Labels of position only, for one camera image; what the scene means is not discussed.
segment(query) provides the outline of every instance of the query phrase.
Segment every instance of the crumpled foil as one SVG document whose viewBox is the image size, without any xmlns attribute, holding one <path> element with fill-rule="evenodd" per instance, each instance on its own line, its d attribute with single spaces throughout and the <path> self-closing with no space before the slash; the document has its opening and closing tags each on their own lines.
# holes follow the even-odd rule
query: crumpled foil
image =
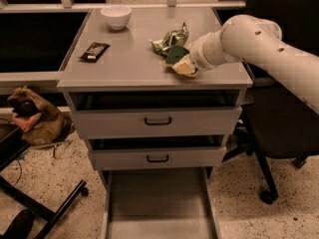
<svg viewBox="0 0 319 239">
<path fill-rule="evenodd" d="M 187 42 L 188 34 L 186 24 L 183 23 L 181 29 L 168 31 L 163 39 L 158 41 L 151 40 L 151 43 L 156 53 L 167 56 L 171 46 L 183 46 Z"/>
</svg>

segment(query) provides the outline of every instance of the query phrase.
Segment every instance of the terrazzo floor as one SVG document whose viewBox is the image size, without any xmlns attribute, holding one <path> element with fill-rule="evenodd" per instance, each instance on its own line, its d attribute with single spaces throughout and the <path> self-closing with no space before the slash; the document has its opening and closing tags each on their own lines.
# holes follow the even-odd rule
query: terrazzo floor
<svg viewBox="0 0 319 239">
<path fill-rule="evenodd" d="M 77 197 L 47 238 L 100 238 L 104 185 L 92 169 L 77 133 L 68 139 L 72 143 L 58 146 L 55 155 L 52 148 L 29 150 L 20 160 L 22 176 L 16 187 L 56 211 L 80 180 L 87 181 L 89 195 Z M 272 205 L 259 200 L 258 193 L 266 184 L 255 156 L 242 154 L 214 170 L 210 187 L 221 238 L 319 238 L 319 159 L 309 158 L 299 170 L 290 160 L 269 163 L 280 194 Z M 12 162 L 1 175 L 16 183 L 20 175 L 18 162 Z M 0 234 L 21 209 L 23 206 L 0 192 Z M 44 224 L 37 218 L 28 239 L 34 238 Z"/>
</svg>

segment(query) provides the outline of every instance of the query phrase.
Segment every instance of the cabinet top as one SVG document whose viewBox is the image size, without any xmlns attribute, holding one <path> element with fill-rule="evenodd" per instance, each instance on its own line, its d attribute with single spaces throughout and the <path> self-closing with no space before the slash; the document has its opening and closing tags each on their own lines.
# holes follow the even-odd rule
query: cabinet top
<svg viewBox="0 0 319 239">
<path fill-rule="evenodd" d="M 104 22 L 101 10 L 94 9 L 63 72 L 58 88 L 96 89 L 242 89 L 252 81 L 241 63 L 224 64 L 215 70 L 200 71 L 196 78 L 178 75 L 165 66 L 150 40 L 162 39 L 169 30 L 185 23 L 189 44 L 200 36 L 220 29 L 213 10 L 207 7 L 134 8 L 127 28 L 113 31 Z M 93 42 L 110 48 L 96 63 L 79 58 Z"/>
</svg>

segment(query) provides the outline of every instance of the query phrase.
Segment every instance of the drawer front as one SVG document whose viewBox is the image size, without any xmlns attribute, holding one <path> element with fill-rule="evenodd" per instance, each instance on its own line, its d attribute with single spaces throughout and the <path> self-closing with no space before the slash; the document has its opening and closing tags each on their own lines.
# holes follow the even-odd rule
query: drawer front
<svg viewBox="0 0 319 239">
<path fill-rule="evenodd" d="M 197 111 L 74 113 L 81 138 L 232 134 L 241 108 Z"/>
<path fill-rule="evenodd" d="M 90 151 L 95 170 L 219 166 L 226 147 Z"/>
</svg>

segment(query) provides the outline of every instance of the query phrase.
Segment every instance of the drawer cabinet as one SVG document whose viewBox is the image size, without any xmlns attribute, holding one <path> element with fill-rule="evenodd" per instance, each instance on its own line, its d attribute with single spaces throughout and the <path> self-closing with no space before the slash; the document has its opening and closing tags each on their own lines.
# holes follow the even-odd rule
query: drawer cabinet
<svg viewBox="0 0 319 239">
<path fill-rule="evenodd" d="M 241 63 L 176 74 L 150 39 L 185 22 L 188 43 L 218 31 L 211 8 L 134 8 L 123 31 L 93 10 L 58 88 L 107 190 L 103 238 L 218 238 L 207 188 L 252 81 Z M 92 42 L 108 50 L 79 57 Z"/>
</svg>

